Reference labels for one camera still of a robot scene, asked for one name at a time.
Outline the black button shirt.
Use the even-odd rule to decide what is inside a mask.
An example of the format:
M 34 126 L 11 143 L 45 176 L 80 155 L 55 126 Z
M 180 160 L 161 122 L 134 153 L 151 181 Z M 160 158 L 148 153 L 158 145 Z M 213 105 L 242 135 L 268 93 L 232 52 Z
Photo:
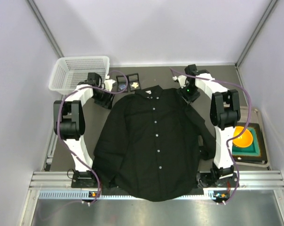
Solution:
M 117 101 L 94 150 L 105 187 L 162 202 L 197 187 L 199 161 L 215 156 L 205 120 L 175 88 L 138 90 Z

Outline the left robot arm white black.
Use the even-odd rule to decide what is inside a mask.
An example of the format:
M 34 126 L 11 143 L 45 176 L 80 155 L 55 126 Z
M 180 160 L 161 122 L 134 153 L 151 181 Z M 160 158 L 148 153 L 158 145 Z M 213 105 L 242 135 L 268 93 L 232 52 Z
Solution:
M 75 163 L 73 182 L 96 179 L 91 171 L 93 160 L 84 141 L 86 123 L 83 105 L 93 98 L 96 104 L 111 108 L 115 83 L 108 75 L 102 79 L 97 73 L 88 73 L 87 79 L 80 82 L 65 99 L 57 100 L 53 104 L 54 132 L 66 145 Z

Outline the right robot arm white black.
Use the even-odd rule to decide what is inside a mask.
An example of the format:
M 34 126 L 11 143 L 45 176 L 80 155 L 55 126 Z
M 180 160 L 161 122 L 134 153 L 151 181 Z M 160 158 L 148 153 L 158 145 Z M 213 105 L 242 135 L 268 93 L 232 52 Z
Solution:
M 207 70 L 198 70 L 188 65 L 185 73 L 171 70 L 173 80 L 180 85 L 180 94 L 186 101 L 194 101 L 202 90 L 211 100 L 210 121 L 216 134 L 216 151 L 210 169 L 213 182 L 234 176 L 232 138 L 241 118 L 239 92 L 223 86 L 223 81 L 214 79 Z

